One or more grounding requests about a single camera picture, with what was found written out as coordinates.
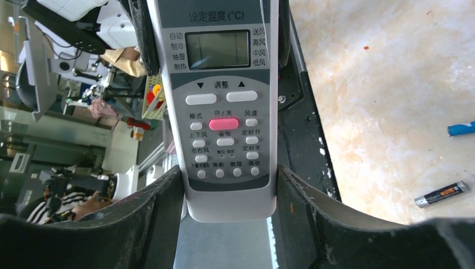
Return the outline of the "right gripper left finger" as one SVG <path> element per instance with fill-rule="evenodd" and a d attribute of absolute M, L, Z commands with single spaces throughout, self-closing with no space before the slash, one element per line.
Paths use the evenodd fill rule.
<path fill-rule="evenodd" d="M 37 225 L 1 215 L 2 268 L 172 268 L 184 201 L 181 172 L 78 221 Z"/>

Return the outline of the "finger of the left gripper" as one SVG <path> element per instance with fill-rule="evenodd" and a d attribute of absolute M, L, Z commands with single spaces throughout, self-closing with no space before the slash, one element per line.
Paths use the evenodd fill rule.
<path fill-rule="evenodd" d="M 119 0 L 118 2 L 134 26 L 138 48 L 146 73 L 149 76 L 158 75 L 160 72 L 160 61 L 147 1 Z"/>
<path fill-rule="evenodd" d="M 287 66 L 291 50 L 290 5 L 289 0 L 279 0 L 278 2 L 278 65 L 279 68 L 283 68 Z"/>

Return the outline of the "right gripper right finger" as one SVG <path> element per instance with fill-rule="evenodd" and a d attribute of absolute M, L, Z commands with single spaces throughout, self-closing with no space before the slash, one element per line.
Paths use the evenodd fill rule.
<path fill-rule="evenodd" d="M 273 217 L 280 268 L 473 268 L 474 220 L 402 225 L 348 207 L 281 165 Z"/>

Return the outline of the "white remote control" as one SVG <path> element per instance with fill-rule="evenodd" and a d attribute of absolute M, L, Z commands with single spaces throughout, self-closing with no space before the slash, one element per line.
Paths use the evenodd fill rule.
<path fill-rule="evenodd" d="M 278 1 L 148 1 L 190 216 L 276 209 Z"/>

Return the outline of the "black AAA battery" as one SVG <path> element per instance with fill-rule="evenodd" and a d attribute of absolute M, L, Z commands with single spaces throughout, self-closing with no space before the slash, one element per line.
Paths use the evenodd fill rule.
<path fill-rule="evenodd" d="M 460 180 L 458 182 L 452 183 L 450 185 L 432 191 L 428 194 L 425 194 L 421 197 L 415 198 L 414 202 L 415 205 L 419 208 L 424 208 L 468 191 L 469 187 L 466 185 L 465 182 Z"/>

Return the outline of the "blue AAA battery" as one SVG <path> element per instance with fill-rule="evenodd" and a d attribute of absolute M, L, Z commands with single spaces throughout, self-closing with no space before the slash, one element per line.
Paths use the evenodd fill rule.
<path fill-rule="evenodd" d="M 468 135 L 475 132 L 475 122 L 467 122 L 461 124 L 455 124 L 447 127 L 447 132 L 450 137 Z"/>

